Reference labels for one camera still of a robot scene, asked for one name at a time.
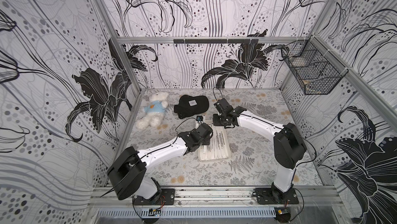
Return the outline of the straw later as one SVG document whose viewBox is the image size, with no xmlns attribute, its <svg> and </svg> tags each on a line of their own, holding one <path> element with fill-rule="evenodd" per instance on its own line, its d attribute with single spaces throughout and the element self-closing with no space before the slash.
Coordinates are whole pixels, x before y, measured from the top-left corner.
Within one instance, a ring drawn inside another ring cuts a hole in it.
<svg viewBox="0 0 397 224">
<path fill-rule="evenodd" d="M 221 131 L 221 139 L 222 139 L 222 149 L 223 149 L 223 157 L 227 157 L 227 147 L 225 142 L 225 134 L 224 131 Z"/>
</svg>

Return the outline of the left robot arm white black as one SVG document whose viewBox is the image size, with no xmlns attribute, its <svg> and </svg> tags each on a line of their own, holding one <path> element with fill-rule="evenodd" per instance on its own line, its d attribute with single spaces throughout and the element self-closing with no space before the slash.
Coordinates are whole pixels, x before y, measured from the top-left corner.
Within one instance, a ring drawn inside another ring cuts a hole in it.
<svg viewBox="0 0 397 224">
<path fill-rule="evenodd" d="M 160 145 L 136 150 L 127 147 L 109 167 L 107 175 L 112 191 L 119 200 L 131 196 L 142 197 L 151 204 L 159 202 L 162 196 L 160 184 L 145 174 L 148 170 L 171 160 L 195 152 L 200 146 L 208 145 L 213 129 L 206 123 L 198 128 L 177 134 L 171 140 Z"/>
</svg>

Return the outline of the white teddy bear blue shirt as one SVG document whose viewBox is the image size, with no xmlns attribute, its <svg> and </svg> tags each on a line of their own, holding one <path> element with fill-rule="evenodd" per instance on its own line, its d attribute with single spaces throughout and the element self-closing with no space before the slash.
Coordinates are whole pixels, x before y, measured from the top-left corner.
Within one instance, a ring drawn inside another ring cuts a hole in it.
<svg viewBox="0 0 397 224">
<path fill-rule="evenodd" d="M 157 92 L 150 96 L 149 104 L 143 108 L 145 115 L 136 121 L 137 129 L 157 128 L 161 125 L 165 110 L 169 106 L 168 96 L 169 93 L 167 92 Z"/>
</svg>

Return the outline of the white storage tray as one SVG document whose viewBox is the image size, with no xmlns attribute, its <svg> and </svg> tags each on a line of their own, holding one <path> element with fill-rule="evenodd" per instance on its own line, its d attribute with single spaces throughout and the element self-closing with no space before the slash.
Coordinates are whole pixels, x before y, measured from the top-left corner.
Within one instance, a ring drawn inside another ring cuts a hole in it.
<svg viewBox="0 0 397 224">
<path fill-rule="evenodd" d="M 198 151 L 198 160 L 202 163 L 223 161 L 230 159 L 232 156 L 230 150 L 230 144 L 228 142 L 227 133 L 224 127 L 214 126 L 212 120 L 206 120 L 206 124 L 208 124 L 213 129 L 213 137 L 210 140 L 210 145 L 201 146 Z M 223 157 L 223 149 L 222 149 L 222 139 L 221 139 L 221 131 L 224 131 L 225 134 L 225 142 L 227 147 L 227 157 Z"/>
</svg>

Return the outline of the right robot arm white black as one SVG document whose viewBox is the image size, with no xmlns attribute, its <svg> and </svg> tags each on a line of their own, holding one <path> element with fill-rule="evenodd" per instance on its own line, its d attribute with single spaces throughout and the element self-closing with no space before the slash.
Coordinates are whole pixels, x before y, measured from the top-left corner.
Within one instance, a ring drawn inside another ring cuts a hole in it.
<svg viewBox="0 0 397 224">
<path fill-rule="evenodd" d="M 246 108 L 233 108 L 224 98 L 218 100 L 214 106 L 218 111 L 213 115 L 215 126 L 247 128 L 274 142 L 274 157 L 278 169 L 272 188 L 280 194 L 287 193 L 293 186 L 297 166 L 307 151 L 295 124 L 278 124 L 259 117 Z"/>
</svg>

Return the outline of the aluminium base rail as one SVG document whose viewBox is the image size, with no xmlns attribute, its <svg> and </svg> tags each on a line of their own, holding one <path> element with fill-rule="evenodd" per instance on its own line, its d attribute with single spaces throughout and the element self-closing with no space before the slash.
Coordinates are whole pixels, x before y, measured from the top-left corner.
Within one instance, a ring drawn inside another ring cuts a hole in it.
<svg viewBox="0 0 397 224">
<path fill-rule="evenodd" d="M 164 186 L 175 189 L 173 207 L 256 207 L 252 197 L 255 188 L 266 186 Z M 342 200 L 333 186 L 295 186 L 299 204 L 271 204 L 265 206 L 293 207 L 305 206 L 342 206 Z"/>
</svg>

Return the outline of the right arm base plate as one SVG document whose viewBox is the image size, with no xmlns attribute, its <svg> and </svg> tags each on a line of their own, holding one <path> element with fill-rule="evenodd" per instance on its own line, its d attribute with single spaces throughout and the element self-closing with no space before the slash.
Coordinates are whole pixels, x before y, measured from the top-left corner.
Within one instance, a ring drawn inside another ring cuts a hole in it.
<svg viewBox="0 0 397 224">
<path fill-rule="evenodd" d="M 256 198 L 260 205 L 289 205 L 299 204 L 298 197 L 294 188 L 290 188 L 286 193 L 282 193 L 276 188 L 255 188 L 252 197 Z"/>
</svg>

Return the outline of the black wall bar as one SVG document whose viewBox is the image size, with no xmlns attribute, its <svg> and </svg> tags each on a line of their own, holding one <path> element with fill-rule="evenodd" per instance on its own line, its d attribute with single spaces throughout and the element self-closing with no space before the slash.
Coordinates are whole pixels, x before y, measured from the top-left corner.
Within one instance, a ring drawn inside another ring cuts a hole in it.
<svg viewBox="0 0 397 224">
<path fill-rule="evenodd" d="M 174 44 L 257 44 L 258 39 L 173 39 Z"/>
</svg>

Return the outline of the black cap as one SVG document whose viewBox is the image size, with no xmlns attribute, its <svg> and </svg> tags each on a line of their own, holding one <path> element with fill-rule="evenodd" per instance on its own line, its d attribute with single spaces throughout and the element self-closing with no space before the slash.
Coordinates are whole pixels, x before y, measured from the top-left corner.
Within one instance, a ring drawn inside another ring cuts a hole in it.
<svg viewBox="0 0 397 224">
<path fill-rule="evenodd" d="M 182 95 L 177 105 L 174 106 L 174 113 L 180 119 L 192 117 L 205 113 L 209 108 L 209 100 L 206 96 Z"/>
</svg>

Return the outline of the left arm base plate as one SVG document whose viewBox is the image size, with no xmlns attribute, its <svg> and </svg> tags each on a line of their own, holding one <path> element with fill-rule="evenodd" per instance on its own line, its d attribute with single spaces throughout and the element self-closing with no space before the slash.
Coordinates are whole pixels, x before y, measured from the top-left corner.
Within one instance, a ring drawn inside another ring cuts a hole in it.
<svg viewBox="0 0 397 224">
<path fill-rule="evenodd" d="M 175 200 L 175 189 L 174 188 L 164 188 L 162 189 L 159 198 L 155 201 L 153 199 L 144 199 L 141 196 L 133 198 L 133 204 L 138 206 L 168 206 L 173 205 Z"/>
</svg>

